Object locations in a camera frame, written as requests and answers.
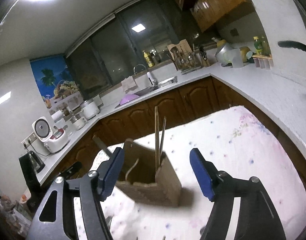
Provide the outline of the steel chopstick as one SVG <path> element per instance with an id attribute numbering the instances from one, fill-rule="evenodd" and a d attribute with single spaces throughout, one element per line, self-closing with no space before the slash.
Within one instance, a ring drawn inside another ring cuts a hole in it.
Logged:
<path id="1" fill-rule="evenodd" d="M 109 151 L 107 146 L 104 144 L 104 142 L 99 137 L 94 135 L 92 139 L 96 143 L 96 145 L 106 153 L 108 157 L 111 157 L 112 153 Z"/>
<path id="2" fill-rule="evenodd" d="M 158 107 L 154 108 L 154 125 L 155 125 L 155 168 L 156 171 L 159 168 L 160 163 L 160 153 L 159 153 L 159 115 L 158 115 Z"/>

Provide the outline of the wooden chopstick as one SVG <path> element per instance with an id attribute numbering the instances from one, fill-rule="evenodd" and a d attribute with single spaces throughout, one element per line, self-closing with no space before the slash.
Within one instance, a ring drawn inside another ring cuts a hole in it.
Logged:
<path id="1" fill-rule="evenodd" d="M 163 152 L 163 144 L 164 144 L 165 129 L 166 129 L 166 116 L 164 116 L 164 119 L 163 119 L 163 127 L 162 127 L 161 139 L 160 139 L 160 147 L 159 147 L 160 155 L 161 155 L 162 152 Z"/>

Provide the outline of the steel kitchen sink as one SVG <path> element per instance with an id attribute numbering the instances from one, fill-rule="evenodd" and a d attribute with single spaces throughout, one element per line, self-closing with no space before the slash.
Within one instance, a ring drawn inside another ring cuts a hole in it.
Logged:
<path id="1" fill-rule="evenodd" d="M 151 92 L 155 91 L 155 90 L 158 90 L 160 88 L 163 88 L 163 87 L 166 87 L 168 85 L 172 85 L 174 83 L 177 83 L 177 76 L 173 76 L 173 77 L 170 77 L 166 80 L 163 80 L 163 81 L 160 81 L 159 83 L 157 83 L 155 86 L 149 86 L 149 87 L 146 87 L 142 90 L 139 90 L 133 94 L 136 94 L 138 95 L 139 97 L 142 97 L 142 96 L 145 96 L 146 94 L 150 94 Z"/>

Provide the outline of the steel electric kettle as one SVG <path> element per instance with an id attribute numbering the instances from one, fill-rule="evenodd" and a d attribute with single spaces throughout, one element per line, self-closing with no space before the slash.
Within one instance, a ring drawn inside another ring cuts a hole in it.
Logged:
<path id="1" fill-rule="evenodd" d="M 29 151 L 28 154 L 34 171 L 36 172 L 36 174 L 40 173 L 45 167 L 45 163 L 35 152 Z"/>

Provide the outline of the white rice cooker open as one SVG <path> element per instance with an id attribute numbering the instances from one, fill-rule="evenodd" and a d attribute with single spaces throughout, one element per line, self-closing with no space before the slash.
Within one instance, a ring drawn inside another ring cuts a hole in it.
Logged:
<path id="1" fill-rule="evenodd" d="M 61 151 L 69 143 L 66 131 L 62 128 L 53 131 L 44 116 L 32 123 L 32 129 L 34 134 L 50 153 Z"/>

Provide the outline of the wooden utensil holder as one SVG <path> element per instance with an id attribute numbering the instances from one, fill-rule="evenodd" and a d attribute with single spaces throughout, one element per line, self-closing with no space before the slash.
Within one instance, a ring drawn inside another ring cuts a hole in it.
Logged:
<path id="1" fill-rule="evenodd" d="M 177 207 L 182 185 L 166 153 L 156 167 L 155 150 L 126 139 L 116 187 L 136 203 Z"/>

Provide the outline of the small white pot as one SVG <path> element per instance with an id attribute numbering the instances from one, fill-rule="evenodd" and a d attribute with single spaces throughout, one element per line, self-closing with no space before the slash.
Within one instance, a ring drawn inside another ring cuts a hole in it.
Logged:
<path id="1" fill-rule="evenodd" d="M 85 119 L 85 117 L 80 114 L 73 115 L 70 121 L 76 130 L 82 129 L 87 123 L 87 120 Z"/>

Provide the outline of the paper towel roll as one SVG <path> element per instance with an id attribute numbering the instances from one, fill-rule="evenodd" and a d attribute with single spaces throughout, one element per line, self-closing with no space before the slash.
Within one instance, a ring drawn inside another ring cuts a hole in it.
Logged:
<path id="1" fill-rule="evenodd" d="M 51 117 L 54 122 L 58 122 L 59 120 L 64 118 L 64 113 L 62 112 L 62 110 L 58 110 L 55 113 L 53 113 Z"/>

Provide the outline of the large white cooker pot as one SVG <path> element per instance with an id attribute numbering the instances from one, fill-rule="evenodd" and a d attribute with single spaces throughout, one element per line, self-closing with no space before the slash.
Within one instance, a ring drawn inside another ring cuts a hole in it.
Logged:
<path id="1" fill-rule="evenodd" d="M 93 99 L 86 100 L 80 104 L 81 110 L 87 120 L 92 119 L 97 114 L 100 113 L 100 110 Z"/>

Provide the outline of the purple basin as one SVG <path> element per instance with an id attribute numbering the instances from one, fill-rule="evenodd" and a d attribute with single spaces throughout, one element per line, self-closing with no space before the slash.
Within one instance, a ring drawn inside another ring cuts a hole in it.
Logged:
<path id="1" fill-rule="evenodd" d="M 120 100 L 119 105 L 122 106 L 122 105 L 124 105 L 124 104 L 126 104 L 126 103 L 129 103 L 129 102 L 131 102 L 131 101 L 133 101 L 133 100 L 136 100 L 136 99 L 138 99 L 138 98 L 139 98 L 139 96 L 136 95 L 136 94 L 126 94 L 126 95 Z"/>

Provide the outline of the tropical fruit poster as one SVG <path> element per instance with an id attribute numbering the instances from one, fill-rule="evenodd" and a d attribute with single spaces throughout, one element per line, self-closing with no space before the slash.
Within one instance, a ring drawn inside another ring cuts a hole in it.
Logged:
<path id="1" fill-rule="evenodd" d="M 50 114 L 68 107 L 75 110 L 83 102 L 77 84 L 62 55 L 30 61 L 41 97 Z"/>

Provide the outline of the hanging dish cloth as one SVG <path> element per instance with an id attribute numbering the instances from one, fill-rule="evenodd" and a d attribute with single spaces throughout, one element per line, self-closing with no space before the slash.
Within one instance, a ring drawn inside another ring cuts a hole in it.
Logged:
<path id="1" fill-rule="evenodd" d="M 129 92 L 130 90 L 134 90 L 138 87 L 133 76 L 129 76 L 122 80 L 121 85 L 125 93 Z"/>

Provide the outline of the chrome faucet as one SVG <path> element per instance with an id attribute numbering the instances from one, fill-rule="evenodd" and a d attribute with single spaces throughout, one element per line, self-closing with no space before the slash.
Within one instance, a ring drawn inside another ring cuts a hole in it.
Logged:
<path id="1" fill-rule="evenodd" d="M 145 70 L 147 70 L 147 69 L 146 69 L 146 66 L 145 66 L 144 64 L 141 64 L 141 63 L 136 64 L 136 65 L 133 67 L 134 76 L 136 76 L 138 73 L 143 72 L 143 71 L 145 71 Z"/>

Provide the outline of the lower wooden cabinets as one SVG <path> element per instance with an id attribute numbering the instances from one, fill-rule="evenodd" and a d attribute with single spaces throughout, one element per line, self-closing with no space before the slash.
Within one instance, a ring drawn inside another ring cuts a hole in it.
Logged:
<path id="1" fill-rule="evenodd" d="M 95 157 L 96 145 L 92 140 L 95 135 L 110 146 L 124 142 L 127 138 L 137 139 L 153 133 L 154 110 L 158 110 L 160 119 L 166 119 L 166 127 L 172 128 L 232 106 L 244 106 L 278 139 L 301 180 L 306 183 L 306 161 L 276 121 L 215 77 L 205 77 L 146 100 L 142 99 L 127 108 L 115 110 L 107 117 L 92 118 L 72 135 L 67 149 L 47 158 L 46 167 L 38 175 L 38 180 L 45 184 L 51 176 L 76 161 L 82 163 L 79 173 L 84 174 Z"/>

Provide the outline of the yellow detergent bottle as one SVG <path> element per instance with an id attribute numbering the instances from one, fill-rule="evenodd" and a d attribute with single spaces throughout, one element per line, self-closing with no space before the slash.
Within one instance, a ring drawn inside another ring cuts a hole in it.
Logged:
<path id="1" fill-rule="evenodd" d="M 150 54 L 143 50 L 143 55 L 144 55 L 144 59 L 145 59 L 146 63 L 148 64 L 148 66 L 153 67 L 154 62 L 152 61 L 152 58 L 150 57 Z"/>

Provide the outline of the dark window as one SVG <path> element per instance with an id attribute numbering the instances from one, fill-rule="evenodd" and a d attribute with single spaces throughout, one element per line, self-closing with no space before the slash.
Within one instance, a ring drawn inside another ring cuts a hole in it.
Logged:
<path id="1" fill-rule="evenodd" d="M 174 0 L 141 0 L 114 14 L 67 55 L 66 63 L 85 99 L 120 84 L 148 66 L 144 54 L 160 62 L 170 59 L 167 46 L 187 40 L 192 45 L 201 31 L 191 12 Z"/>

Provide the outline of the translucent plastic cup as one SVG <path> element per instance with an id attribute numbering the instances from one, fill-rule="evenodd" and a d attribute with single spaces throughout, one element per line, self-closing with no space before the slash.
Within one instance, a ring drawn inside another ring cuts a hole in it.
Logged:
<path id="1" fill-rule="evenodd" d="M 242 68 L 244 66 L 241 51 L 239 48 L 230 51 L 230 61 L 234 68 Z"/>

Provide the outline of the dish drying rack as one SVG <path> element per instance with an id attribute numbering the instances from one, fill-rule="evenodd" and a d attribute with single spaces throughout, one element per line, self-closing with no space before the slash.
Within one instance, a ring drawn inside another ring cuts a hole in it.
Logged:
<path id="1" fill-rule="evenodd" d="M 202 68 L 202 65 L 198 62 L 193 53 L 184 54 L 183 52 L 176 53 L 176 67 L 180 70 L 181 74 L 189 74 L 193 71 Z"/>

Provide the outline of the steel pot upside down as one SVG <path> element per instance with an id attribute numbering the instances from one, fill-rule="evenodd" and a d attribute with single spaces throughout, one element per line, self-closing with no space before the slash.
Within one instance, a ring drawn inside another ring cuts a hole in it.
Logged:
<path id="1" fill-rule="evenodd" d="M 229 43 L 223 43 L 222 41 L 217 43 L 217 51 L 215 57 L 217 62 L 219 62 L 222 67 L 229 63 L 228 60 L 224 57 L 224 54 L 230 50 L 233 50 L 233 47 Z"/>

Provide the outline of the wooden cutting board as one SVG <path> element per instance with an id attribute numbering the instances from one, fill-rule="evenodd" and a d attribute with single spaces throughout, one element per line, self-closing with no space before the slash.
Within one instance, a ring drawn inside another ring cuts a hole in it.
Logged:
<path id="1" fill-rule="evenodd" d="M 173 52 L 171 51 L 173 47 L 176 47 L 178 51 L 182 51 L 184 54 L 188 54 L 192 52 L 192 49 L 186 39 L 181 40 L 178 44 L 169 44 L 167 45 L 167 48 L 170 52 L 170 55 L 172 57 L 172 60 L 175 61 L 175 57 Z"/>

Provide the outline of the green oil bottle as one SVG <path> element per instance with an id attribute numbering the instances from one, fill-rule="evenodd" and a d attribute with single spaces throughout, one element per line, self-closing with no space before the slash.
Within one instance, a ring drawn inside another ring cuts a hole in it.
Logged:
<path id="1" fill-rule="evenodd" d="M 254 36 L 253 39 L 254 39 L 254 47 L 256 49 L 257 55 L 262 55 L 263 54 L 263 46 L 262 46 L 261 40 L 259 39 L 258 36 Z"/>

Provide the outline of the wall power socket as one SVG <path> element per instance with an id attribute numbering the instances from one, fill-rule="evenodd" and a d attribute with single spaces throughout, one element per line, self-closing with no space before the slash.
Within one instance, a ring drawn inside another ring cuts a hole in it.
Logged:
<path id="1" fill-rule="evenodd" d="M 22 146 L 24 148 L 28 148 L 33 142 L 37 140 L 37 136 L 34 132 L 32 132 L 28 137 L 26 137 L 22 142 Z"/>

